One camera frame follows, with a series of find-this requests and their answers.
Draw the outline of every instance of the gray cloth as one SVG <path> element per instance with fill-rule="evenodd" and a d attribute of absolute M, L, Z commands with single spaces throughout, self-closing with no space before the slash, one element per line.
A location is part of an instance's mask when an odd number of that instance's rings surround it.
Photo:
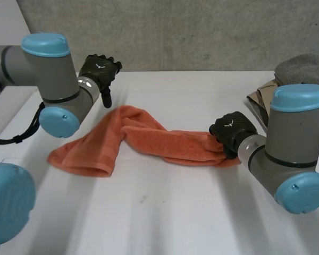
<path fill-rule="evenodd" d="M 319 84 L 319 56 L 303 54 L 280 63 L 275 68 L 278 85 Z"/>

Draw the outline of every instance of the black cable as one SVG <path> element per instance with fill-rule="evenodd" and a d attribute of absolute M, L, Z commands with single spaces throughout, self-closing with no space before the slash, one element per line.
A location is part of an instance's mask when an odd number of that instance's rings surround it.
<path fill-rule="evenodd" d="M 39 129 L 39 126 L 40 126 L 39 115 L 44 108 L 45 108 L 44 103 L 41 103 L 39 105 L 37 112 L 35 113 L 35 115 L 33 117 L 31 124 L 29 125 L 29 127 L 26 129 L 25 132 L 23 132 L 21 135 L 17 135 L 15 137 L 13 137 L 12 139 L 8 139 L 8 140 L 0 139 L 0 145 L 9 145 L 11 143 L 20 143 L 23 140 L 34 135 L 37 132 L 37 130 Z"/>

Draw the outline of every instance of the white table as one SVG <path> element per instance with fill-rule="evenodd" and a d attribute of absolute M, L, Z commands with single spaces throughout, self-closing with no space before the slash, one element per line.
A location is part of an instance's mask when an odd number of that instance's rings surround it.
<path fill-rule="evenodd" d="M 143 108 L 168 130 L 192 131 L 241 111 L 263 134 L 244 101 L 272 78 L 273 72 L 120 73 L 113 107 Z M 24 131 L 40 102 L 33 94 L 1 138 Z M 0 146 L 0 162 L 25 167 L 38 187 L 30 221 L 0 254 L 319 255 L 319 209 L 287 213 L 242 165 L 173 165 L 125 143 L 110 178 L 75 176 L 46 163 L 50 151 L 89 132 L 107 111 L 99 100 L 69 139 L 39 129 L 21 144 Z"/>

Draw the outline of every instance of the light blue joint cap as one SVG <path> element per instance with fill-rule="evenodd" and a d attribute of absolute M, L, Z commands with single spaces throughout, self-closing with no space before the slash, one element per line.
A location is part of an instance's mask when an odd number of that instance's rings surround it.
<path fill-rule="evenodd" d="M 58 138 L 72 136 L 80 126 L 78 118 L 72 112 L 53 106 L 41 111 L 39 123 L 47 133 Z"/>
<path fill-rule="evenodd" d="M 20 166 L 0 163 L 0 244 L 25 227 L 35 200 L 32 176 Z"/>
<path fill-rule="evenodd" d="M 58 33 L 33 33 L 25 36 L 21 48 L 40 57 L 63 57 L 71 52 L 66 38 Z"/>
<path fill-rule="evenodd" d="M 279 112 L 304 112 L 319 108 L 319 85 L 293 84 L 278 87 L 271 109 Z"/>
<path fill-rule="evenodd" d="M 284 181 L 276 190 L 276 202 L 293 214 L 319 207 L 319 173 L 304 172 Z"/>

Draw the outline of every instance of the orange towel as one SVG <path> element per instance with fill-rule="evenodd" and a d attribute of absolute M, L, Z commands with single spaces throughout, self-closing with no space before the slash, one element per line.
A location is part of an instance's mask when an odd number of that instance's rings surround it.
<path fill-rule="evenodd" d="M 186 166 L 226 167 L 222 144 L 208 132 L 167 131 L 145 110 L 121 106 L 109 112 L 86 136 L 52 151 L 48 162 L 72 174 L 108 177 L 121 142 L 136 151 Z"/>

